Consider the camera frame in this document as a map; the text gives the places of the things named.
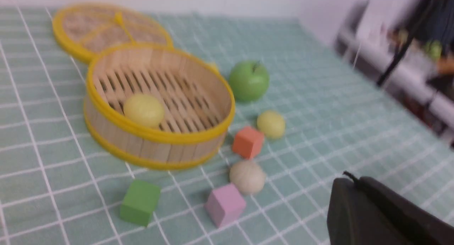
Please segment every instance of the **yellow rim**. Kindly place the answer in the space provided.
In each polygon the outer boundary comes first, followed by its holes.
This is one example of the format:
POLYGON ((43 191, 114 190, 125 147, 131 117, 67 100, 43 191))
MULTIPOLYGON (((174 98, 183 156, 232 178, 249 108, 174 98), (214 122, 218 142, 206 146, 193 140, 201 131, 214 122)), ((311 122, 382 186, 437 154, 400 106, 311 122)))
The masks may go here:
POLYGON ((94 60, 90 63, 89 69, 88 69, 88 74, 87 74, 87 94, 96 107, 96 109, 102 113, 110 122, 115 124, 116 126, 120 127, 126 132, 129 132, 131 134, 136 135, 137 137, 141 137, 146 140, 152 140, 155 142, 160 142, 160 143, 169 143, 169 144, 194 144, 194 143, 199 143, 199 142, 204 142, 210 139, 213 139, 217 136, 222 135, 225 133, 230 126, 231 122, 233 121, 233 118, 235 116, 235 100, 233 97, 233 92, 227 83, 227 81, 224 79, 224 77, 209 64, 204 63, 202 60, 177 49, 174 48, 169 48, 168 46, 162 46, 162 45, 156 45, 156 44, 151 44, 151 43, 140 43, 140 44, 125 44, 121 46, 116 46, 113 48, 109 48, 99 55, 97 55, 94 60), (169 132, 163 132, 161 130, 156 130, 156 129, 151 129, 147 127, 140 126, 129 119, 127 119, 125 116, 122 114, 118 113, 114 109, 112 109, 102 98, 99 96, 98 92, 96 91, 94 87, 94 82, 93 82, 93 71, 94 67, 96 67, 96 64, 105 56, 113 53, 114 51, 118 50, 123 50, 123 49, 133 49, 133 48, 154 48, 154 49, 163 49, 166 51, 171 51, 173 53, 177 53, 183 56, 186 56, 188 59, 191 59, 192 61, 196 62, 197 64, 200 64, 201 66, 210 69, 219 80, 224 84, 226 87, 230 100, 232 101, 232 106, 230 107, 229 114, 227 118, 224 119, 220 124, 217 126, 208 129, 203 132, 198 132, 198 133, 190 133, 190 134, 175 134, 175 133, 169 133, 169 132))
POLYGON ((149 22, 155 24, 159 31, 162 33, 162 35, 165 37, 167 46, 168 47, 173 47, 173 42, 172 38, 170 37, 169 33, 155 20, 151 19, 150 17, 147 17, 145 15, 142 15, 138 12, 127 10, 123 7, 120 6, 115 6, 115 5, 109 5, 109 4, 101 4, 101 3, 86 3, 86 4, 79 4, 75 6, 70 6, 66 9, 61 9, 59 10, 53 20, 52 20, 52 29, 54 30, 54 36, 55 40, 57 43, 68 53, 70 53, 72 56, 74 56, 76 59, 79 61, 88 64, 95 56, 96 53, 84 48, 80 43, 77 43, 70 39, 68 35, 66 34, 65 30, 63 29, 63 20, 65 16, 73 11, 83 11, 85 7, 88 6, 97 6, 97 7, 105 7, 107 9, 117 9, 119 11, 128 11, 131 13, 136 14, 138 17, 141 17, 143 19, 148 20, 149 22))
POLYGON ((140 158, 131 154, 128 154, 119 148, 117 148, 115 145, 112 145, 109 143, 107 140, 105 140, 99 133, 94 130, 93 126, 91 126, 87 114, 85 111, 85 104, 84 104, 84 118, 85 118, 85 124, 87 126, 88 131, 92 135, 93 139, 97 141, 102 147, 104 147, 107 151, 109 151, 111 154, 117 156, 118 158, 127 161, 129 163, 132 163, 137 166, 142 166, 146 167, 149 169, 188 169, 192 168, 195 166, 198 166, 206 161, 208 161, 210 158, 212 158, 214 155, 217 154, 219 151, 219 148, 222 144, 220 144, 214 151, 209 153, 207 156, 204 158, 201 158, 197 161, 190 161, 190 162, 179 162, 179 163, 163 163, 159 161, 152 161, 144 158, 140 158))

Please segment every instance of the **bamboo steamer lid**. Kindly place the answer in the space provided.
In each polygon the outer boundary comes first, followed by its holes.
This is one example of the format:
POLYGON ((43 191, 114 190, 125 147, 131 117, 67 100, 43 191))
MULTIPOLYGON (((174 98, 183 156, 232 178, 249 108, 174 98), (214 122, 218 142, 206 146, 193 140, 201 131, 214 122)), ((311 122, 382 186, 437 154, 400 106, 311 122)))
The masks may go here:
POLYGON ((120 6, 83 3, 59 10, 52 22, 55 39, 76 59, 89 63, 96 54, 124 43, 172 46, 155 20, 120 6))

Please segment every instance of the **black object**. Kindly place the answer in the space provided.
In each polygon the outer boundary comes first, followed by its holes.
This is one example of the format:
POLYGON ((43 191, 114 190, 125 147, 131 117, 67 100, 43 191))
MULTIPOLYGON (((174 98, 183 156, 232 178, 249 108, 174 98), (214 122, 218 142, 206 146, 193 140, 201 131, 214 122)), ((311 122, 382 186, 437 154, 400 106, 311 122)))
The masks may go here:
POLYGON ((452 245, 454 227, 371 177, 334 180, 328 209, 332 245, 452 245))
POLYGON ((428 18, 440 7, 443 8, 446 0, 429 0, 427 3, 426 8, 424 11, 421 12, 419 19, 412 24, 411 28, 409 29, 407 41, 402 45, 400 51, 394 56, 391 64, 387 67, 387 69, 383 72, 383 74, 379 77, 377 81, 377 86, 381 87, 383 83, 388 79, 391 75, 391 72, 397 67, 399 62, 404 57, 405 53, 407 52, 412 40, 415 38, 417 33, 419 32, 420 27, 425 24, 428 18))

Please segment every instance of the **yellow fruit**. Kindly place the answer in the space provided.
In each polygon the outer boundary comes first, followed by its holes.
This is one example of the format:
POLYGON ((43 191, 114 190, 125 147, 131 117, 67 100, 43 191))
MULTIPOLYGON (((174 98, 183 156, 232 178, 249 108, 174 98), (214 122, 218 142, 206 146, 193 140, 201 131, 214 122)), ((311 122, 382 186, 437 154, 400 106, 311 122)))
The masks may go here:
POLYGON ((164 119, 164 107, 153 96, 134 94, 123 104, 124 115, 132 122, 144 127, 157 127, 164 119))
POLYGON ((285 133, 285 119, 276 111, 267 110, 258 116, 257 128, 266 137, 279 139, 285 133))

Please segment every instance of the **toy food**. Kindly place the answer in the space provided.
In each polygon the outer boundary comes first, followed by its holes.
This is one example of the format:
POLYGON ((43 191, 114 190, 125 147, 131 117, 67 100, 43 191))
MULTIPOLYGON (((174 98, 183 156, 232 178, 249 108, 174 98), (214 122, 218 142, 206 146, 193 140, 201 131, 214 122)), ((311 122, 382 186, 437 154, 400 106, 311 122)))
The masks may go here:
POLYGON ((241 61, 230 72, 229 84, 237 101, 256 101, 270 84, 270 75, 259 61, 241 61))
POLYGON ((243 195, 254 195, 265 185, 266 174, 254 161, 239 161, 230 168, 230 182, 243 195))
POLYGON ((123 112, 131 121, 145 127, 157 127, 164 119, 161 103, 148 94, 137 93, 127 98, 123 112))
POLYGON ((273 110, 261 113, 257 118, 257 128, 270 139, 279 139, 285 133, 285 119, 273 110))

